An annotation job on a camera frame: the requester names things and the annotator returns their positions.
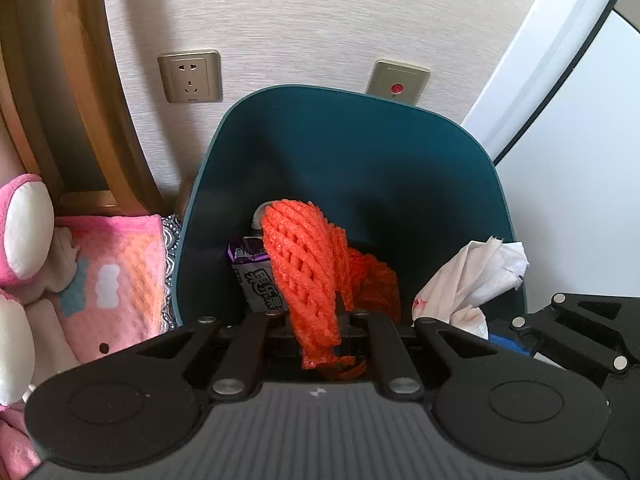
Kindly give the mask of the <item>white paper tissue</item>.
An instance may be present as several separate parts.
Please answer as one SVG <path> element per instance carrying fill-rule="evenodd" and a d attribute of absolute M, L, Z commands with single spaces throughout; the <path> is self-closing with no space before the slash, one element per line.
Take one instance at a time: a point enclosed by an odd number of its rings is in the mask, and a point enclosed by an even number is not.
<path fill-rule="evenodd" d="M 487 340 L 482 310 L 505 292 L 519 289 L 528 268 L 522 243 L 495 237 L 472 240 L 444 264 L 416 294 L 412 318 L 434 318 Z"/>

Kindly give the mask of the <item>orange foam fruit net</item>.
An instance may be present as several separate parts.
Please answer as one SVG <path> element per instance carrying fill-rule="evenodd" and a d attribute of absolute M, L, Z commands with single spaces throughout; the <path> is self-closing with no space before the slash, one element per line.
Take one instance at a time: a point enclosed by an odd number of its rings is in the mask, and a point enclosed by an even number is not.
<path fill-rule="evenodd" d="M 336 300 L 349 313 L 378 312 L 398 323 L 395 272 L 375 256 L 349 247 L 346 231 L 312 203 L 275 200 L 265 206 L 259 224 L 274 281 L 302 347 L 302 367 L 331 380 L 361 376 L 365 360 L 336 353 L 342 342 Z"/>

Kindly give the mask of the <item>white purple cartoon carton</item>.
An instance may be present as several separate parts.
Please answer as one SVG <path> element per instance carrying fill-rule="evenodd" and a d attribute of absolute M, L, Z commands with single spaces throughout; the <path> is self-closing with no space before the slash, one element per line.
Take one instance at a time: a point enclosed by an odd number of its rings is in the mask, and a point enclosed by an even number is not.
<path fill-rule="evenodd" d="M 256 313 L 288 310 L 274 281 L 271 260 L 260 236 L 233 237 L 228 245 L 228 257 L 250 310 Z"/>

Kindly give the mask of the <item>teal trash bin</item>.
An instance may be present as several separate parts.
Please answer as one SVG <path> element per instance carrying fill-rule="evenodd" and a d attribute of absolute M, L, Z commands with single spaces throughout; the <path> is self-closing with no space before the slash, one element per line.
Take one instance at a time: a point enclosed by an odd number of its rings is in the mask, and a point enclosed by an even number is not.
<path fill-rule="evenodd" d="M 228 245 L 261 204 L 282 198 L 315 204 L 387 263 L 403 315 L 463 246 L 515 237 L 494 164 L 455 122 L 360 93 L 262 89 L 221 119 L 194 180 L 172 279 L 179 324 L 247 315 Z"/>

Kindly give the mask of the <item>pink patterned blanket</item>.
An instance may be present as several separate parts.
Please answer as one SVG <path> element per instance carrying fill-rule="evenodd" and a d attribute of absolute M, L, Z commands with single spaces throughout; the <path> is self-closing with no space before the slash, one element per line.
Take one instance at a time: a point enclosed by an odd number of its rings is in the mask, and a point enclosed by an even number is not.
<path fill-rule="evenodd" d="M 73 281 L 50 296 L 78 365 L 158 335 L 166 276 L 160 217 L 70 217 L 55 225 L 69 229 L 78 248 Z M 23 401 L 1 404 L 5 479 L 23 479 L 40 462 L 26 434 Z"/>

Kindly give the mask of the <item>pink plush toy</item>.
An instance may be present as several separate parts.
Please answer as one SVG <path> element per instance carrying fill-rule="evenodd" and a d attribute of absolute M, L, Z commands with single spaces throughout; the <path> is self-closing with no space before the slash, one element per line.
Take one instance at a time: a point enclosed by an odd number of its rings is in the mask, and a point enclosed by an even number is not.
<path fill-rule="evenodd" d="M 78 365 L 50 296 L 78 269 L 78 248 L 55 225 L 46 185 L 20 174 L 1 188 L 1 404 L 26 399 Z"/>

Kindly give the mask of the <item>white door frame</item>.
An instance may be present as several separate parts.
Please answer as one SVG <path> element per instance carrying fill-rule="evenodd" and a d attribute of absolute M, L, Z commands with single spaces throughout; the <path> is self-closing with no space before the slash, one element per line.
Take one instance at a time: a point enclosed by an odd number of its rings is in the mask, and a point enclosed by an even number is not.
<path fill-rule="evenodd" d="M 494 162 L 558 92 L 615 1 L 534 1 L 462 122 Z"/>

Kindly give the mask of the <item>beige wall power socket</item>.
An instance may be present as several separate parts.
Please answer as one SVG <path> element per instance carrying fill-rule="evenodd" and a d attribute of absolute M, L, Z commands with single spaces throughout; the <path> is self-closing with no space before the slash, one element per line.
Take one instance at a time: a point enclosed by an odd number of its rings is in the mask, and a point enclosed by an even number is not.
<path fill-rule="evenodd" d="M 221 58 L 217 50 L 163 53 L 157 58 L 169 103 L 221 102 Z"/>

